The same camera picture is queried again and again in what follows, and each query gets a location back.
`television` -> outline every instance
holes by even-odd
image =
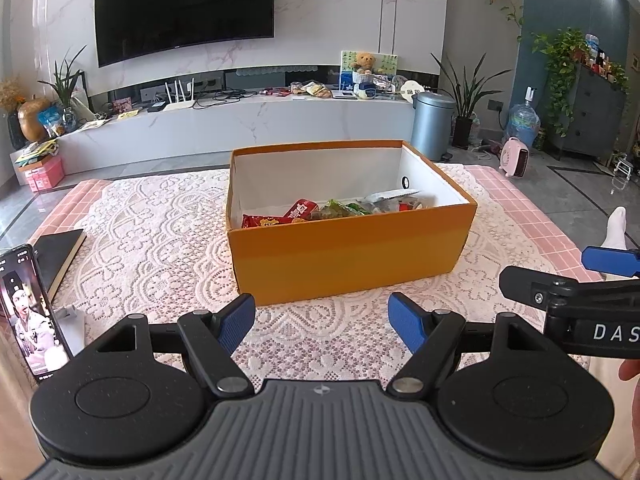
[[[273,37],[273,0],[95,0],[98,66],[215,41]]]

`black notebook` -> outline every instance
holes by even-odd
[[[36,258],[42,285],[50,301],[53,301],[62,278],[65,277],[85,238],[86,234],[82,229],[75,229],[64,233],[42,235],[33,246],[37,251]]]

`pink heater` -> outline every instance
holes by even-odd
[[[507,176],[521,177],[527,169],[527,161],[529,160],[529,149],[524,142],[516,137],[510,137],[504,143],[500,152],[500,169]]]

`human hand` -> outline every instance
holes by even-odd
[[[640,360],[627,359],[618,369],[618,377],[622,381],[629,381],[640,374]],[[636,384],[634,400],[631,407],[631,426],[634,431],[636,446],[636,460],[640,458],[640,381]]]

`smartphone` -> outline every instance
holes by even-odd
[[[37,381],[51,377],[69,361],[72,353],[53,316],[31,245],[0,255],[0,303]]]

